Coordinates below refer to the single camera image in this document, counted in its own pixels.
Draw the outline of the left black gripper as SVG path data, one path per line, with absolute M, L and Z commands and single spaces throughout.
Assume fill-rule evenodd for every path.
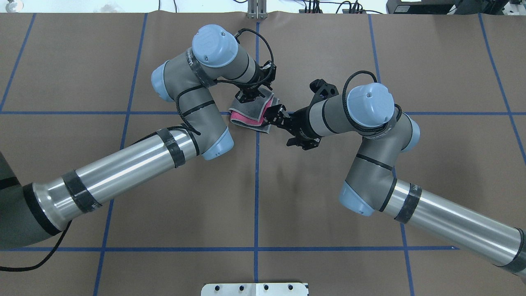
M 235 95 L 237 101 L 239 103 L 255 101 L 258 96 L 262 95 L 259 90 L 261 86 L 272 90 L 271 84 L 275 80 L 276 70 L 277 67 L 274 62 L 267 61 L 263 66 L 256 67 L 255 74 L 250 81 L 245 83 L 235 82 L 235 85 L 239 88 L 238 93 Z

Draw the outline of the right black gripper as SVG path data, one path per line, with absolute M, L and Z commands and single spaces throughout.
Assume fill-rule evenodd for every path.
M 307 107 L 289 114 L 283 104 L 278 104 L 269 107 L 263 113 L 263 126 L 275 125 L 293 136 L 287 140 L 288 147 L 298 146 L 303 150 L 310 150 L 319 146 L 322 136 L 317 134 L 310 124 L 310 110 L 316 103 L 325 102 L 339 94 L 335 85 L 323 79 L 315 79 L 310 83 L 309 88 L 314 95 Z

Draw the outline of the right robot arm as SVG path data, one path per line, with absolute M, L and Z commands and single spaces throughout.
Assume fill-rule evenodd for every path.
M 403 180 L 415 166 L 419 180 L 448 179 L 444 192 L 460 194 L 475 188 L 480 169 L 511 176 L 511 163 L 498 164 L 502 154 L 477 159 L 468 152 L 451 150 L 445 135 L 435 136 L 435 144 L 417 150 L 417 158 L 407 154 L 421 138 L 419 124 L 395 103 L 388 88 L 376 78 L 364 86 L 342 93 L 317 79 L 310 85 L 314 97 L 307 107 L 288 113 L 284 105 L 269 107 L 265 125 L 274 125 L 292 135 L 287 146 L 310 150 L 324 137 L 355 132 L 360 147 L 343 181 L 339 195 L 347 209 L 366 217 L 384 213 L 396 222 L 417 227 L 462 250 L 473 252 L 494 266 L 525 279 L 525 230 L 496 221 L 445 197 L 423 189 L 417 182 Z

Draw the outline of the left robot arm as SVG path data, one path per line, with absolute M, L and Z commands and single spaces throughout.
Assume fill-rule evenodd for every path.
M 205 25 L 188 49 L 152 72 L 154 91 L 175 105 L 180 125 L 159 129 L 47 183 L 20 184 L 1 157 L 1 249 L 64 234 L 73 219 L 162 173 L 196 157 L 212 160 L 229 152 L 233 137 L 210 88 L 236 86 L 235 99 L 248 103 L 275 79 L 274 56 L 260 65 L 238 41 L 244 32 L 249 29 L 233 35 L 220 25 Z

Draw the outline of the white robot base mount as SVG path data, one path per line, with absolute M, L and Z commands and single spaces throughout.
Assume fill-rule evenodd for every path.
M 308 296 L 307 283 L 209 283 L 201 289 L 201 296 Z

